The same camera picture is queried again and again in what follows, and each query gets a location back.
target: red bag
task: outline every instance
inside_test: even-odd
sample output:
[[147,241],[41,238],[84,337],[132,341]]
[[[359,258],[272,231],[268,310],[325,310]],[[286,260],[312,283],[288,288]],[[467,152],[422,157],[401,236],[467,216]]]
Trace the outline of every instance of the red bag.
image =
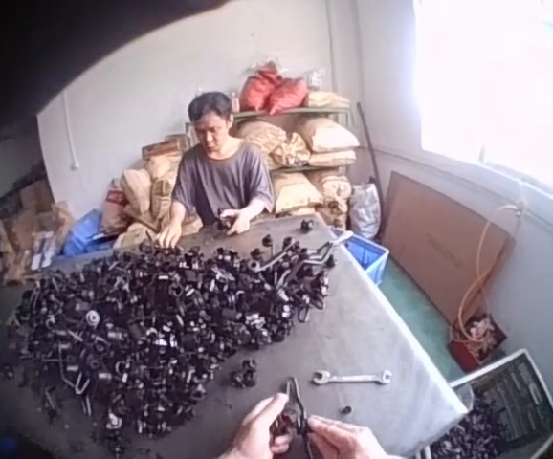
[[255,75],[249,76],[240,92],[240,110],[263,110],[268,96],[272,94],[280,80],[274,62],[269,62]]
[[308,96],[306,80],[285,78],[268,97],[268,113],[273,115],[288,108],[300,107],[306,96]]

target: table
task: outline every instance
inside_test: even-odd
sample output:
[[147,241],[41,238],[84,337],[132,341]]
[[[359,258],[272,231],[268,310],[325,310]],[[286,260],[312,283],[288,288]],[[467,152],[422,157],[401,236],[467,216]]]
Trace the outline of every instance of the table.
[[[319,219],[313,231],[302,234],[300,221],[301,217],[290,217],[261,222],[249,232],[231,238],[219,237],[212,230],[201,231],[184,238],[181,245],[185,248],[198,245],[205,252],[227,245],[248,253],[260,245],[267,233],[276,242],[293,235],[309,248],[333,238]],[[159,440],[141,439],[131,433],[129,451],[137,451],[131,457],[144,454],[151,459],[157,454],[177,459],[215,457],[227,447],[249,409],[277,392],[289,375],[299,379],[309,413],[369,426],[391,454],[410,456],[457,424],[466,408],[403,320],[346,248],[337,248],[335,258],[337,266],[330,274],[330,296],[324,311],[313,311],[311,320],[297,324],[284,342],[257,352],[237,354],[225,362],[215,381],[208,385],[207,398],[197,406],[197,416],[185,426]],[[73,264],[59,268],[73,269]],[[257,386],[250,389],[224,386],[220,380],[248,356],[258,362]],[[388,369],[393,373],[393,382],[384,386],[372,383],[316,386],[310,379],[317,369],[334,374]],[[61,417],[50,426],[45,413],[37,411],[39,398],[30,389],[17,386],[18,380],[0,380],[1,420],[57,457],[108,457],[103,446],[90,439],[92,425],[81,413],[77,400],[69,401]],[[339,414],[345,405],[352,406],[350,415]],[[286,457],[301,457],[299,447],[294,444]]]

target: pile of black metal parts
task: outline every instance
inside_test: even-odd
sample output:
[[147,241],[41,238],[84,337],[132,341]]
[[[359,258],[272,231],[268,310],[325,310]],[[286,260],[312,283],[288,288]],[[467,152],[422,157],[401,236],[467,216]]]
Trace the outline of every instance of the pile of black metal parts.
[[475,390],[473,409],[431,445],[433,459],[495,459],[499,457],[506,428],[495,404]]
[[[288,237],[282,251],[246,259],[143,244],[80,271],[49,273],[16,314],[21,359],[32,368],[25,374],[52,419],[50,394],[68,386],[120,457],[123,432],[154,437],[181,426],[223,361],[284,341],[296,321],[323,309],[332,248],[311,251]],[[252,386],[255,378],[256,362],[245,361],[230,383]]]

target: bright window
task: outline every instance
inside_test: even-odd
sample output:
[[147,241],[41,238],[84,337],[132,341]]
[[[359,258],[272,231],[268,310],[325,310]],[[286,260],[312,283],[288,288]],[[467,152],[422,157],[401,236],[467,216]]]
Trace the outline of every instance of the bright window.
[[417,3],[424,150],[553,187],[553,32],[534,0]]

